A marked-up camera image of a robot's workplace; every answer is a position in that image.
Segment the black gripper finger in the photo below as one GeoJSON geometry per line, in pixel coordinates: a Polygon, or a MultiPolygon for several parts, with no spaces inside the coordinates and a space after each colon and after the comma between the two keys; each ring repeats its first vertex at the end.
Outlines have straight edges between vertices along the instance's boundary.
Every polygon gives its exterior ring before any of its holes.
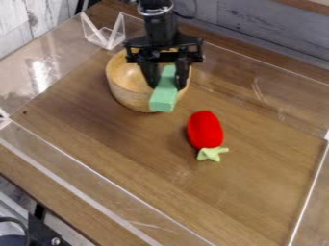
{"type": "Polygon", "coordinates": [[[175,83],[178,90],[185,89],[186,87],[186,80],[189,78],[189,62],[187,60],[177,60],[175,61],[175,83]]]}
{"type": "Polygon", "coordinates": [[[141,68],[142,68],[142,72],[146,77],[149,86],[151,88],[155,88],[158,86],[159,79],[161,79],[161,70],[159,70],[158,64],[154,63],[153,61],[143,61],[141,63],[141,68]]]}

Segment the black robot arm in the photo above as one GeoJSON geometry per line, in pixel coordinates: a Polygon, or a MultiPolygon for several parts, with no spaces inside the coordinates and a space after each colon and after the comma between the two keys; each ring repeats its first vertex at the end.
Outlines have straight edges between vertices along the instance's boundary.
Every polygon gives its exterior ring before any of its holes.
{"type": "Polygon", "coordinates": [[[181,32],[174,0],[139,0],[138,13],[146,34],[125,41],[126,62],[139,65],[151,88],[159,84],[159,64],[171,63],[174,84],[183,90],[191,64],[205,61],[204,40],[181,32]]]}

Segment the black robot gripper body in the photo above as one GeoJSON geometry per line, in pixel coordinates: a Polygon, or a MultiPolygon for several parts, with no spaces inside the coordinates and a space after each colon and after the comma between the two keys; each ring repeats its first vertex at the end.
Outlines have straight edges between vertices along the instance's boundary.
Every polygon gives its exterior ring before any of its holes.
{"type": "Polygon", "coordinates": [[[183,33],[177,34],[170,44],[154,44],[149,37],[143,36],[127,39],[123,47],[129,63],[174,63],[178,59],[186,59],[187,63],[205,61],[204,40],[183,33]]]}

